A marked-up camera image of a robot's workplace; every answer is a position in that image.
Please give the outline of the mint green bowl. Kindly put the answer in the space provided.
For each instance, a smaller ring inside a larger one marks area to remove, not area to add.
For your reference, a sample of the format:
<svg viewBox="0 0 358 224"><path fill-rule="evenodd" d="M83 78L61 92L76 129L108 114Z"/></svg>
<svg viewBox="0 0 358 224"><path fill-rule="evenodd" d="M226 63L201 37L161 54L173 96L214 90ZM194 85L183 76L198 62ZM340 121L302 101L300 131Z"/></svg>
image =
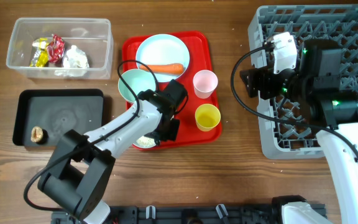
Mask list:
<svg viewBox="0 0 358 224"><path fill-rule="evenodd" d="M135 95L138 95L141 91L146 90L156 90L155 79L153 78L150 72L146 72L141 69L131 69L124 72L121 77L124 81L129 85L129 87L133 90ZM135 102L135 97L125 86L122 79L118 81L118 89L121 96L130 103Z"/></svg>

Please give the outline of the pink plastic cup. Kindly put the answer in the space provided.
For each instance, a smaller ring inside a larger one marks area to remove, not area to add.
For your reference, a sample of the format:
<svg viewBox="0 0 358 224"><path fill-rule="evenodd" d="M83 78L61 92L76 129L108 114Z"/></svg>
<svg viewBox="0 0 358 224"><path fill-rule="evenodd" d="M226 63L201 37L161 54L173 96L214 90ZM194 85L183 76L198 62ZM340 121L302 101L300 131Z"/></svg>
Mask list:
<svg viewBox="0 0 358 224"><path fill-rule="evenodd" d="M198 98L210 97L218 85L218 78L211 70L200 70L193 77L195 95Z"/></svg>

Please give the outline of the orange carrot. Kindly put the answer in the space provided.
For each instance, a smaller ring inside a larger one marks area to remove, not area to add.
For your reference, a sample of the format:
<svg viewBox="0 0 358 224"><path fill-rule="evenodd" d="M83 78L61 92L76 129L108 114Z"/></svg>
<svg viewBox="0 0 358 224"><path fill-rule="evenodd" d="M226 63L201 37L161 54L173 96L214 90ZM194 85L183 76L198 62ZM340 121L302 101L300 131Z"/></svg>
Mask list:
<svg viewBox="0 0 358 224"><path fill-rule="evenodd" d="M180 63L171 63L166 65L143 65L138 63L137 65L141 70L145 70L147 72L152 71L153 73L181 75L185 71L184 66Z"/></svg>

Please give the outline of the white napkin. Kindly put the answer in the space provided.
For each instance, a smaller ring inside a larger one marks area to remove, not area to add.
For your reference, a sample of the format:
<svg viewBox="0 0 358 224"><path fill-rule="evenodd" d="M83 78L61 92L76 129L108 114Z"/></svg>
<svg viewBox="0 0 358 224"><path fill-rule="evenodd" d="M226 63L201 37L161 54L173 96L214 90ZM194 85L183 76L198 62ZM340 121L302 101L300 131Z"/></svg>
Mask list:
<svg viewBox="0 0 358 224"><path fill-rule="evenodd" d="M55 75L58 77L83 77L87 73L90 65L84 51L75 45L71 45L65 51L62 58L63 70L56 70Z"/></svg>

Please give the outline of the brown food scrap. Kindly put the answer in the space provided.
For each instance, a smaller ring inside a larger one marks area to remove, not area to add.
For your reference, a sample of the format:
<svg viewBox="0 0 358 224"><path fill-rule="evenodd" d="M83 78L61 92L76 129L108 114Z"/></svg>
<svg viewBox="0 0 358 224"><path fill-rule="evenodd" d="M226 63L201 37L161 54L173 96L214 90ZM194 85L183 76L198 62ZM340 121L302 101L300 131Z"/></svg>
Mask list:
<svg viewBox="0 0 358 224"><path fill-rule="evenodd" d="M44 140L44 130L39 126L34 126L31 130L30 140L34 143L40 144Z"/></svg>

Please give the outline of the red snack wrapper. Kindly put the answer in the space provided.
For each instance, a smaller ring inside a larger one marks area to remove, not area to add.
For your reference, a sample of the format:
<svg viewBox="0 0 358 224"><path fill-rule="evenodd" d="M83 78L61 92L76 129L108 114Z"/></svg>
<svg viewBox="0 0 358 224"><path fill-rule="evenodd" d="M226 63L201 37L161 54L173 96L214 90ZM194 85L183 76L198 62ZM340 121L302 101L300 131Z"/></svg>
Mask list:
<svg viewBox="0 0 358 224"><path fill-rule="evenodd" d="M65 42L59 35L54 34L51 43L47 45L45 50L48 53L48 61L58 63L65 52Z"/></svg>

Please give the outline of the yellow foil wrapper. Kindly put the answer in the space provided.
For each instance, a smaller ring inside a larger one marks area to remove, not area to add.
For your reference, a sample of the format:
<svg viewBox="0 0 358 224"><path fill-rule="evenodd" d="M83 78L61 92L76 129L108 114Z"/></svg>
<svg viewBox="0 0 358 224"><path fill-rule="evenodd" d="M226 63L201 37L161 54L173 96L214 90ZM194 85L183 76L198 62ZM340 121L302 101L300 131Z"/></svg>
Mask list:
<svg viewBox="0 0 358 224"><path fill-rule="evenodd" d="M45 50L48 44L47 38L39 38L33 41L32 46L35 48L35 53L29 67L44 67L48 63L48 53Z"/></svg>

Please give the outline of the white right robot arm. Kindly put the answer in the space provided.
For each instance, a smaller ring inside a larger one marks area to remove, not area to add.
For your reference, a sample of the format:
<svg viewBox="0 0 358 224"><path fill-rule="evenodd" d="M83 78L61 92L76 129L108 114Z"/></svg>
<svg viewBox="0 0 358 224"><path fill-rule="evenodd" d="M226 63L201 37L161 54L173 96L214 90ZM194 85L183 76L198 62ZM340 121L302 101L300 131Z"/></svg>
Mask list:
<svg viewBox="0 0 358 224"><path fill-rule="evenodd" d="M329 164L344 223L358 223L358 96L342 91L341 48L337 42L310 39L295 50L295 64L281 72L262 67L240 71L248 96L269 100L278 95L300 103L299 119L279 119L237 102L248 112L275 123L317 131Z"/></svg>

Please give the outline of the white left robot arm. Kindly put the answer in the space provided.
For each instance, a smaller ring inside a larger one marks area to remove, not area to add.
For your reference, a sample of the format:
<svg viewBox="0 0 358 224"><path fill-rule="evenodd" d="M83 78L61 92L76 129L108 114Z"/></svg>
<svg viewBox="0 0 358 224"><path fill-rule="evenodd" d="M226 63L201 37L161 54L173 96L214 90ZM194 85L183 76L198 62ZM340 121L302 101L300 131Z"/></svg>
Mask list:
<svg viewBox="0 0 358 224"><path fill-rule="evenodd" d="M111 209L102 197L115 160L142 136L156 144L174 141L180 125L174 115L187 96L185 87L171 80L162 91L140 92L126 112L94 131L68 131L40 176L38 189L77 220L103 223Z"/></svg>

